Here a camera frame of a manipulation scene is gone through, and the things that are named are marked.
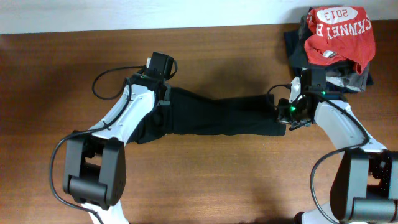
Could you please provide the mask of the black t-shirt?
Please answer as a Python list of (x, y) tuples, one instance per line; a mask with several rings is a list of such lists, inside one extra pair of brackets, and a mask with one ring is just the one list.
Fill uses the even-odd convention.
[(151, 112), (141, 120), (129, 142), (144, 144), (167, 134), (283, 136), (286, 126), (276, 121), (277, 112), (268, 105), (273, 99), (273, 95), (257, 95), (212, 100), (173, 87), (171, 130), (154, 131)]

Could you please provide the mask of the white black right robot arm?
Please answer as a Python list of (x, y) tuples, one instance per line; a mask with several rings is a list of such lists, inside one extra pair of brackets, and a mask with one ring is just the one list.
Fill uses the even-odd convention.
[[(279, 122), (291, 131), (316, 124), (335, 147), (310, 173), (316, 208), (296, 214), (294, 223), (397, 223), (397, 152), (370, 135), (340, 92), (329, 91), (323, 70), (303, 69), (285, 87), (290, 96), (279, 100)], [(329, 201), (322, 205), (315, 193), (315, 173), (334, 155), (341, 162)]]

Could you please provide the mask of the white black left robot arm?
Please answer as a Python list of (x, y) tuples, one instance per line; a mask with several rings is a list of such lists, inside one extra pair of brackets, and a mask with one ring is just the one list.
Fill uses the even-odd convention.
[(177, 61), (153, 52), (145, 65), (127, 77), (116, 95), (118, 101), (98, 123), (74, 131), (57, 144), (67, 145), (63, 191), (73, 203), (63, 204), (89, 214), (93, 223), (127, 223), (121, 206), (126, 185), (125, 146), (139, 123), (158, 106), (170, 104), (167, 80), (177, 72)]

